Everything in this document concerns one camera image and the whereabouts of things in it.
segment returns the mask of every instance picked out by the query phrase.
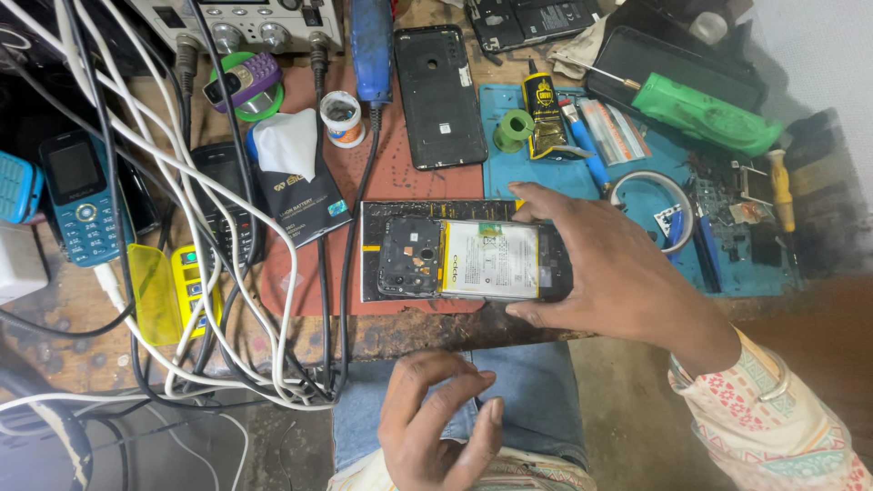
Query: smartphone back cover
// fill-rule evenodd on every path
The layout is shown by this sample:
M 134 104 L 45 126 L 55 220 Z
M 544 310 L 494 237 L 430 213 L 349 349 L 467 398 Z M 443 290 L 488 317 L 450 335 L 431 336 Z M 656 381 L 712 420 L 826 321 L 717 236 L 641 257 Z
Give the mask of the smartphone back cover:
M 412 165 L 430 170 L 484 162 L 488 143 L 461 29 L 401 29 L 394 46 Z

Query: hand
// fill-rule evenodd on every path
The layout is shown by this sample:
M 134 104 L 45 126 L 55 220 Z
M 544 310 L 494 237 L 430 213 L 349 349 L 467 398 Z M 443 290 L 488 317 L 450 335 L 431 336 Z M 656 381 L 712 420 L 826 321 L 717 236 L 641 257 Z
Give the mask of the hand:
M 650 342 L 671 349 L 689 373 L 725 370 L 739 359 L 739 338 L 718 307 L 609 202 L 573 199 L 536 183 L 510 183 L 509 191 L 526 200 L 513 220 L 554 222 L 573 264 L 574 288 L 557 303 L 510 304 L 507 314 L 541 328 Z
M 431 385 L 454 377 L 422 405 Z M 404 491 L 466 489 L 497 455 L 503 442 L 503 399 L 480 409 L 466 445 L 440 440 L 463 403 L 494 384 L 493 371 L 477 371 L 461 356 L 431 349 L 397 362 L 382 404 L 379 443 L 388 474 Z

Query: blue phone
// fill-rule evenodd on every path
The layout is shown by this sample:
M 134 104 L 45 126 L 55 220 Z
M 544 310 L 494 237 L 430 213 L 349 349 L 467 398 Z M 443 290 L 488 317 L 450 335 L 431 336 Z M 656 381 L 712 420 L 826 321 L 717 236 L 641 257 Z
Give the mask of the blue phone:
M 0 151 L 0 218 L 20 224 L 33 218 L 43 190 L 43 171 Z
M 118 257 L 119 247 L 135 242 L 123 200 L 124 240 L 119 241 L 103 142 L 84 130 L 73 131 L 42 142 L 39 158 L 60 235 L 73 264 L 97 266 Z

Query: red mat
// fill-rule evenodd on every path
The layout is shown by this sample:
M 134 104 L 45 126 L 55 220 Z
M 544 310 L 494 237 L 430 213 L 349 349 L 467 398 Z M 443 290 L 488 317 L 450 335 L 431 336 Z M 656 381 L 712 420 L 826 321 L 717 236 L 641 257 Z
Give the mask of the red mat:
M 285 72 L 285 102 L 283 113 L 297 113 L 315 107 L 313 72 L 308 67 L 295 66 Z M 354 70 L 351 66 L 331 66 L 327 72 L 327 92 L 344 90 L 356 93 Z M 340 187 L 347 203 L 352 202 L 361 182 L 372 144 L 369 119 L 364 121 L 368 134 L 353 149 L 341 149 L 325 141 L 324 157 L 327 166 Z M 382 131 L 379 153 L 373 164 L 364 199 L 367 201 L 399 201 L 414 199 L 482 199 L 482 169 L 468 165 L 453 169 L 422 172 L 412 167 L 406 120 L 403 117 L 400 88 L 394 84 L 394 102 L 382 110 Z M 327 274 L 331 288 L 331 313 L 340 313 L 340 274 L 345 252 L 348 226 L 330 232 L 325 240 L 329 262 Z M 272 229 L 267 231 L 267 256 L 261 274 L 261 301 L 271 312 L 282 315 L 285 291 L 282 280 L 291 271 L 291 257 L 285 243 Z M 465 300 L 409 300 L 361 303 L 361 235 L 358 233 L 352 259 L 349 291 L 349 311 L 353 315 L 396 314 L 405 308 L 420 308 L 428 313 L 453 314 L 474 312 L 482 307 L 481 301 Z M 315 241 L 300 247 L 298 258 L 298 285 L 294 290 L 292 315 L 321 315 L 321 290 L 318 273 L 318 251 Z

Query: floor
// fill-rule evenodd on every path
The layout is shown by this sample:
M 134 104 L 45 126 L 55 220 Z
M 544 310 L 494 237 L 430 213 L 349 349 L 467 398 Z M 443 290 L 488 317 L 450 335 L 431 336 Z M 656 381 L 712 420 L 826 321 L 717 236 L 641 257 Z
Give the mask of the floor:
M 599 489 L 735 489 L 691 434 L 691 415 L 667 385 L 667 353 L 637 342 L 570 342 L 591 475 Z M 332 474 L 326 412 L 248 411 L 244 491 L 315 491 Z M 283 468 L 289 478 L 283 474 Z

